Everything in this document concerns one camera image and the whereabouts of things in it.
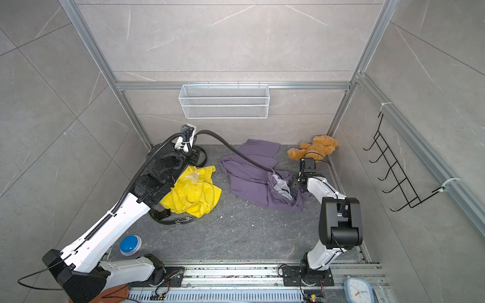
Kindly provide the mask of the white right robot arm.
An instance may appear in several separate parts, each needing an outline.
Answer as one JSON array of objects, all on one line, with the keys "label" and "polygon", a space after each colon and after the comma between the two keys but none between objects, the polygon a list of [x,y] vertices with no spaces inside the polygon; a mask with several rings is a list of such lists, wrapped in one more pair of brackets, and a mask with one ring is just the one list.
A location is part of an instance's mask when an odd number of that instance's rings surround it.
[{"label": "white right robot arm", "polygon": [[341,254],[362,245],[363,228],[360,202],[338,192],[321,174],[316,160],[299,161],[296,182],[321,204],[318,224],[319,241],[303,259],[309,271],[327,271]]}]

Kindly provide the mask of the yellow trousers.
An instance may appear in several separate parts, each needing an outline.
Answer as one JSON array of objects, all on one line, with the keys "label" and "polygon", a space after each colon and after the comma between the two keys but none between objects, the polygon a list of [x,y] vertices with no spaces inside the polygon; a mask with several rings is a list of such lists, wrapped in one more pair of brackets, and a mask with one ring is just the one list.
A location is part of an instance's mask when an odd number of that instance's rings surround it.
[{"label": "yellow trousers", "polygon": [[202,168],[187,167],[170,193],[161,199],[160,204],[174,213],[188,213],[196,218],[210,213],[222,195],[222,189],[215,186],[212,181],[215,171],[214,165]]}]

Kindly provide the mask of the purple garment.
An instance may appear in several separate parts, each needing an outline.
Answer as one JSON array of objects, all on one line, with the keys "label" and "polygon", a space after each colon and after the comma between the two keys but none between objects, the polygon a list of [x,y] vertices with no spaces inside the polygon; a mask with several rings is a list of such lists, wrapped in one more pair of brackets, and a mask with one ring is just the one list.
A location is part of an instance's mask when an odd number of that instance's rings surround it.
[{"label": "purple garment", "polygon": [[293,188],[294,175],[275,171],[280,144],[249,139],[238,149],[252,161],[269,168],[260,169],[237,154],[221,158],[219,165],[230,179],[231,193],[261,208],[300,213],[311,194]]}]

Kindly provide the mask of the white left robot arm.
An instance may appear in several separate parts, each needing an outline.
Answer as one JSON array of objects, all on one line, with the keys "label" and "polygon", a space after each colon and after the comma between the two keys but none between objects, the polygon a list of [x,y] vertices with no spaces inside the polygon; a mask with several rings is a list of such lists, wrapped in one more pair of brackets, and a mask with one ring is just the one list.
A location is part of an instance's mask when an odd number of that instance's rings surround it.
[{"label": "white left robot arm", "polygon": [[152,254],[114,263],[102,258],[145,214],[163,219],[156,209],[160,201],[187,167],[198,163],[194,131],[186,124],[180,133],[154,146],[121,198],[89,231],[63,250],[45,253],[42,260],[47,271],[73,302],[90,302],[107,289],[131,282],[162,282],[165,265]]}]

